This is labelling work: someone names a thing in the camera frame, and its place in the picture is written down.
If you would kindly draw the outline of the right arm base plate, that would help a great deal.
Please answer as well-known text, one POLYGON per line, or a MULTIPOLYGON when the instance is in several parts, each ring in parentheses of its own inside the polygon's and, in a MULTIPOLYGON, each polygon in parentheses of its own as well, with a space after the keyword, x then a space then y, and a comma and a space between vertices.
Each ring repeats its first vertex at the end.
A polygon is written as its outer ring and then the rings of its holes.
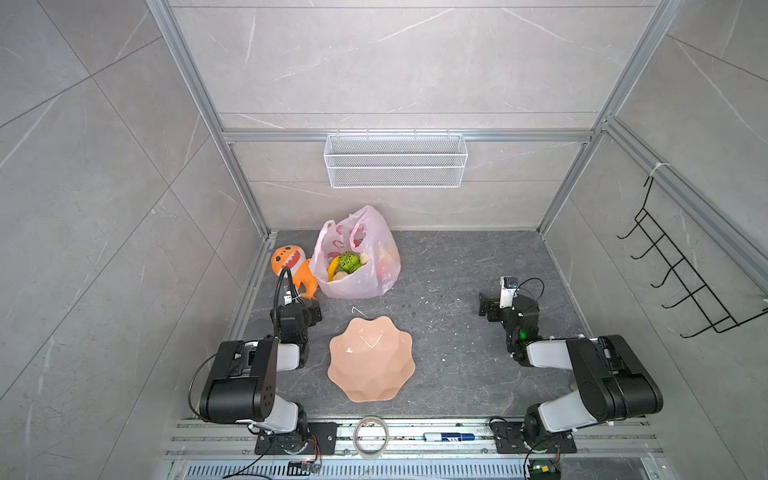
POLYGON ((499 454, 573 454, 577 447, 570 432, 550 433, 523 421, 493 417, 488 422, 499 454))

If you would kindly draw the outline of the pink scalloped plastic bowl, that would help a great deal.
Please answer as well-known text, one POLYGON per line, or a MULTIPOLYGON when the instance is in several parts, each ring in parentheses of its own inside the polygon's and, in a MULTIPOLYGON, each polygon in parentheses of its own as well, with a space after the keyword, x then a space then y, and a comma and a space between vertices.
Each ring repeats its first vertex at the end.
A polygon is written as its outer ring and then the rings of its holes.
POLYGON ((329 379, 356 403, 393 399, 415 372, 412 336, 387 316, 354 318, 330 341, 329 379))

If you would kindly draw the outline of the pink plastic bag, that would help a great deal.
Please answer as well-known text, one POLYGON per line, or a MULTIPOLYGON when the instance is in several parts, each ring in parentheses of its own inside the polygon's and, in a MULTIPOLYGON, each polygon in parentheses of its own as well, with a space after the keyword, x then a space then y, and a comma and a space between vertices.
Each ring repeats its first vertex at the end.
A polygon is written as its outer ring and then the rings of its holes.
POLYGON ((384 217, 374 207, 365 206, 340 222, 325 222, 314 247, 310 270, 329 298, 369 299, 394 287, 401 272, 401 260, 384 217), (345 252, 357 254, 363 265, 352 274, 339 268, 329 282, 329 264, 345 252))

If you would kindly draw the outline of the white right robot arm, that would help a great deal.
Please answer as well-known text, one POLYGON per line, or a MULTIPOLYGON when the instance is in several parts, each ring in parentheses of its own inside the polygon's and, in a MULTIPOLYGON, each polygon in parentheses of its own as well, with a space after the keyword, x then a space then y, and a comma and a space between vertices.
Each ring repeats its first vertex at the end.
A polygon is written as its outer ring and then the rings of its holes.
POLYGON ((539 312, 538 302, 516 288, 479 295, 478 315, 502 325, 514 361, 574 374, 573 391, 528 407, 519 434, 525 447, 545 452, 561 447, 575 429, 662 410, 660 388, 622 336, 546 339, 539 334, 539 312))

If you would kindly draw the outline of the green fake custard apple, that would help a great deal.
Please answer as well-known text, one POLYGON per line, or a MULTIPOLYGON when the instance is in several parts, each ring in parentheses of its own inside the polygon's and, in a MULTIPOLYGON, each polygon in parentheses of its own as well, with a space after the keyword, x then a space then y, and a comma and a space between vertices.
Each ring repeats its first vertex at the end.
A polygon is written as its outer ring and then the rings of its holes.
POLYGON ((338 257, 338 267, 348 274, 354 273, 362 265, 360 257, 354 252, 345 252, 338 257))

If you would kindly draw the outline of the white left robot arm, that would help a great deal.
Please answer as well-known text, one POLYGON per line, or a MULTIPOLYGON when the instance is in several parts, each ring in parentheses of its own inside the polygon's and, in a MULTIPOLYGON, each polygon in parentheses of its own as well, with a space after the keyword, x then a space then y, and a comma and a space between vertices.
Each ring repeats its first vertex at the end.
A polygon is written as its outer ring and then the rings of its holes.
POLYGON ((274 307, 270 317, 273 334, 225 341, 203 361, 211 367, 199 399, 187 394, 188 406, 205 422, 246 426, 257 436, 258 455, 318 450, 304 407, 277 393, 277 376, 306 365, 309 328, 322 320, 319 302, 293 300, 274 307))

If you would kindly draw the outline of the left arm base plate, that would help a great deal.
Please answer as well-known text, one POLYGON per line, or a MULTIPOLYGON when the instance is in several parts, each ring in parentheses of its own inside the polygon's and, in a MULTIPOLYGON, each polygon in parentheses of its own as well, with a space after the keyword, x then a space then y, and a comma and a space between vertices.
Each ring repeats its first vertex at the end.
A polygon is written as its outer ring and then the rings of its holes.
POLYGON ((309 422, 299 424, 290 433, 268 433, 259 430, 256 435, 256 455, 315 455, 322 456, 335 452, 337 430, 335 422, 309 422))

